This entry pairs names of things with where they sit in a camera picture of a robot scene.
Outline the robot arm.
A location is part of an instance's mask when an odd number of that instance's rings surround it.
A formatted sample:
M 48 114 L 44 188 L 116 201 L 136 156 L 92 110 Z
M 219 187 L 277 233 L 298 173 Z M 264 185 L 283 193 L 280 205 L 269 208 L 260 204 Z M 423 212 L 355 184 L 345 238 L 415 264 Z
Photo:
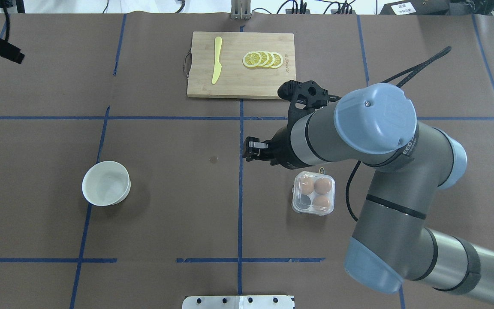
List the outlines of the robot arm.
M 384 294 L 404 280 L 494 304 L 494 251 L 425 227 L 437 190 L 465 173 L 465 149 L 441 129 L 418 121 L 398 86 L 378 83 L 337 97 L 315 82 L 285 82 L 288 123 L 272 139 L 247 137 L 246 161 L 290 170 L 358 160 L 375 170 L 345 271 Z

